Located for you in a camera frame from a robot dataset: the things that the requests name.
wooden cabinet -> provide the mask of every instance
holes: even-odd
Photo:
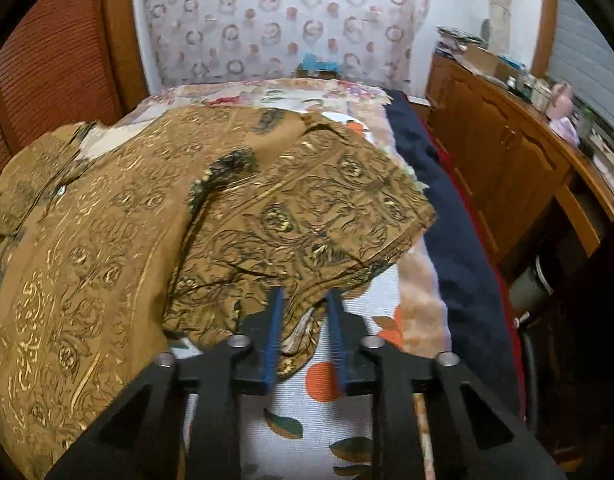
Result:
[[[431,133],[452,156],[500,261],[554,198],[570,163],[524,104],[458,63],[434,57],[427,89],[437,104]]]

white wall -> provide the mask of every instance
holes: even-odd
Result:
[[[488,14],[489,0],[431,0],[429,15],[411,49],[413,95],[424,96],[431,58],[438,41],[436,27],[456,27],[471,34],[480,34],[480,25]]]
[[[531,68],[536,51],[542,0],[512,0],[509,54]]]

screw head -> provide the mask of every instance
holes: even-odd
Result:
[[[227,344],[232,348],[246,348],[251,344],[251,339],[244,334],[233,334],[227,338]]]
[[[377,335],[366,335],[362,338],[362,346],[365,348],[376,349],[385,345],[385,340]]]
[[[158,366],[171,368],[176,362],[176,358],[171,352],[162,352],[156,356],[154,362]]]
[[[440,366],[455,366],[460,362],[460,358],[453,352],[440,352],[436,361]]]

bed sheet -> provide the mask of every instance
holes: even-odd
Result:
[[[429,189],[437,219],[424,241],[448,310],[452,350],[503,401],[519,413],[519,385],[496,274],[458,190],[438,159],[426,128],[401,92],[385,106],[398,153]]]

garment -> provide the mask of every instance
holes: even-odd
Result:
[[[41,137],[0,181],[0,440],[28,478],[167,348],[163,329],[211,345],[273,285],[279,374],[295,372],[326,290],[365,285],[434,218],[386,155],[319,115],[178,108],[76,160],[87,128]]]

